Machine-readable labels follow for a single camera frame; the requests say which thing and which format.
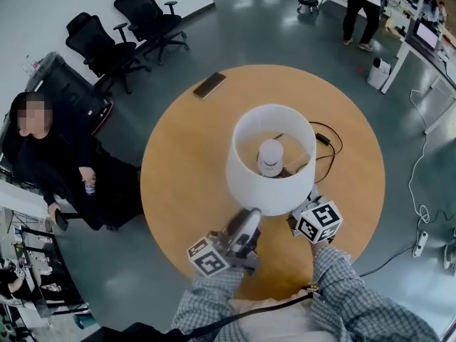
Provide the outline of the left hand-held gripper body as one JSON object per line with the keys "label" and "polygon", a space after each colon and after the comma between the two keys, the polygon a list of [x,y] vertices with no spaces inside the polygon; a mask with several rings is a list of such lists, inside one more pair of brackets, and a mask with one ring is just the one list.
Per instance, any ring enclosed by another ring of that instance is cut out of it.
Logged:
{"label": "left hand-held gripper body", "polygon": [[204,277],[215,276],[230,267],[252,275],[260,263],[256,252],[260,234],[255,231],[245,244],[238,244],[223,232],[210,232],[187,250],[187,257]]}

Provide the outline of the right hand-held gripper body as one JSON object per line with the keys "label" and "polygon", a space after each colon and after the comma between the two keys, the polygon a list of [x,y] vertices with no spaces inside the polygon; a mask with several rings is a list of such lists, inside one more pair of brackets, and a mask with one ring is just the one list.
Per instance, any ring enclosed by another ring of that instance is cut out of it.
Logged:
{"label": "right hand-held gripper body", "polygon": [[312,244],[330,242],[343,222],[334,201],[313,187],[304,202],[292,211],[287,219],[291,233],[307,238]]}

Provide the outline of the white table lamp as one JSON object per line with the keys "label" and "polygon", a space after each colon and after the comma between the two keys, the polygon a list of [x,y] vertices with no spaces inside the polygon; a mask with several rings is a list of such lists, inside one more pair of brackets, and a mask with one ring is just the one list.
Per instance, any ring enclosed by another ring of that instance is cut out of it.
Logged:
{"label": "white table lamp", "polygon": [[[278,133],[297,141],[309,156],[296,174],[285,178],[260,175],[247,167],[239,145],[255,135]],[[298,208],[314,186],[316,136],[300,112],[279,104],[260,105],[243,114],[234,126],[226,165],[230,193],[245,209],[258,209],[264,216],[278,216]]]}

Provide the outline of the person's right forearm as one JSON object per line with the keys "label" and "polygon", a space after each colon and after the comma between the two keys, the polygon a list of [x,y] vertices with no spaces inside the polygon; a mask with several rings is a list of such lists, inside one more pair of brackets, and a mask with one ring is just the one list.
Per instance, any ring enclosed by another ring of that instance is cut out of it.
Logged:
{"label": "person's right forearm", "polygon": [[369,289],[347,253],[328,242],[313,245],[312,252],[318,295],[311,314],[338,342],[439,342],[426,321]]}

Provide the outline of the person's left forearm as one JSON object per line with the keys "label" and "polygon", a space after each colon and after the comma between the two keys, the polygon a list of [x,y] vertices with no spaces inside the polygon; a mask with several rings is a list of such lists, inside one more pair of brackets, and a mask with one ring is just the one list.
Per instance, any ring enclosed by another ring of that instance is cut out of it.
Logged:
{"label": "person's left forearm", "polygon": [[191,288],[182,295],[171,328],[187,334],[235,315],[230,301],[243,276],[239,268],[229,268],[208,278],[196,276]]}

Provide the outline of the person's torso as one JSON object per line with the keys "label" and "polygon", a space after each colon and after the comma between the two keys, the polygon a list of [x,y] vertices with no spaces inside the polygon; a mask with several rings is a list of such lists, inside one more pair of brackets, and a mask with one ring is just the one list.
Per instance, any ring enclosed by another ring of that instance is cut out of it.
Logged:
{"label": "person's torso", "polygon": [[312,300],[253,314],[225,326],[214,342],[337,342],[315,321]]}

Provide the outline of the white power strip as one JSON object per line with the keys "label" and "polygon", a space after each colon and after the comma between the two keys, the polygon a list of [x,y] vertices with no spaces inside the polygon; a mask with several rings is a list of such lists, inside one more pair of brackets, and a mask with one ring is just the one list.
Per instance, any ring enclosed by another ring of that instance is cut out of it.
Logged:
{"label": "white power strip", "polygon": [[428,240],[427,232],[420,232],[418,234],[417,242],[413,248],[413,257],[414,258],[419,257],[422,254],[423,249],[427,243],[427,240]]}

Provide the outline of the black bag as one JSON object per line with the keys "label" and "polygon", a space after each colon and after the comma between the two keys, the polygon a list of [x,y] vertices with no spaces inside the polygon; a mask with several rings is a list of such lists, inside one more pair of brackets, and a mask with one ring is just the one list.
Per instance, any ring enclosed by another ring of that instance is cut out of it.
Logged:
{"label": "black bag", "polygon": [[185,342],[185,338],[180,332],[163,333],[152,326],[137,322],[123,331],[101,327],[81,342]]}

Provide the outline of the smartphone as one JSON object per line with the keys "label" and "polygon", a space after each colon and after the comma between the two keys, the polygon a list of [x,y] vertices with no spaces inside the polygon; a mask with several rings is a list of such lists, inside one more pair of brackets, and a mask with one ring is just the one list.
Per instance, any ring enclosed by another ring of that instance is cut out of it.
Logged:
{"label": "smartphone", "polygon": [[218,88],[226,78],[227,77],[220,72],[213,73],[193,90],[193,94],[199,99],[204,100],[210,93]]}

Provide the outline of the white bag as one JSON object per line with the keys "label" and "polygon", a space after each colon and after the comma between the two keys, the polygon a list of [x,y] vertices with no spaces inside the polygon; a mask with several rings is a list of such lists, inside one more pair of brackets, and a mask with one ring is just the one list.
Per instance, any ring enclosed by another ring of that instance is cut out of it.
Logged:
{"label": "white bag", "polygon": [[391,66],[388,62],[381,58],[374,58],[373,65],[368,74],[368,84],[376,90],[380,90],[388,79],[390,71]]}

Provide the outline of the black shelf rack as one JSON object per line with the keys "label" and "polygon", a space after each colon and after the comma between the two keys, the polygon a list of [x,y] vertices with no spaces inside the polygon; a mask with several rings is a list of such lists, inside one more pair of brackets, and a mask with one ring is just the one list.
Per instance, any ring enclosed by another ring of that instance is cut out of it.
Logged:
{"label": "black shelf rack", "polygon": [[0,303],[40,318],[88,312],[54,234],[15,224],[0,246],[12,252],[0,253]]}

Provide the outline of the computer monitor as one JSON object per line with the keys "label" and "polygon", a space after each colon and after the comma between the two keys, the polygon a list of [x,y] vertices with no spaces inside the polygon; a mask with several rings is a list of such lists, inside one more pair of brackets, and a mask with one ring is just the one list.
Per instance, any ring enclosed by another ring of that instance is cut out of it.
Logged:
{"label": "computer monitor", "polygon": [[421,42],[428,50],[434,51],[439,41],[438,34],[421,20],[415,22],[413,37]]}

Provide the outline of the black wheeled bin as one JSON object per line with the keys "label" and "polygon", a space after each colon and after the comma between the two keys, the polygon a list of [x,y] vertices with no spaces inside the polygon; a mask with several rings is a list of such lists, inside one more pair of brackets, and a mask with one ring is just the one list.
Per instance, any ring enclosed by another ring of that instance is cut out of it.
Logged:
{"label": "black wheeled bin", "polygon": [[113,102],[107,95],[71,68],[55,51],[47,53],[38,62],[38,68],[26,84],[26,91],[68,102],[87,123],[92,134],[100,130],[113,109]]}

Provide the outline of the black office chair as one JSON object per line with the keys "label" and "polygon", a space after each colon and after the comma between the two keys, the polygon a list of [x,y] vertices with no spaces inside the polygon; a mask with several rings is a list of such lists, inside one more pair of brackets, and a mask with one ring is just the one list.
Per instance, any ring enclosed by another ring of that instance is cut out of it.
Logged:
{"label": "black office chair", "polygon": [[96,15],[82,12],[66,26],[67,47],[84,58],[83,64],[100,79],[101,85],[106,85],[104,94],[108,97],[112,95],[111,88],[118,81],[127,94],[132,93],[128,87],[127,74],[151,71],[149,66],[141,64],[135,57],[137,45],[126,40],[123,31],[126,26],[123,23],[114,28],[121,35],[121,43],[111,38]]}
{"label": "black office chair", "polygon": [[183,46],[187,51],[190,49],[186,42],[187,34],[184,31],[172,32],[182,23],[182,17],[174,11],[175,4],[177,4],[176,1],[165,3],[170,9],[166,14],[156,0],[114,1],[114,7],[130,22],[128,30],[133,33],[136,40],[153,43],[144,52],[144,59],[148,59],[150,52],[158,50],[157,62],[162,65],[162,55],[167,46]]}

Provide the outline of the black round stool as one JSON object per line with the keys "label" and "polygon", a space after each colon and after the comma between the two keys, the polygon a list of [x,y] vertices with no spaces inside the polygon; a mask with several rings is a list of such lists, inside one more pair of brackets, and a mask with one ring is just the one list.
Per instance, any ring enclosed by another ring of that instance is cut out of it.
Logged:
{"label": "black round stool", "polygon": [[319,1],[318,0],[298,0],[298,8],[297,8],[297,13],[300,14],[301,13],[301,9],[303,6],[306,6],[309,8],[309,11],[311,13],[314,12],[314,10],[316,10],[317,12],[319,12]]}

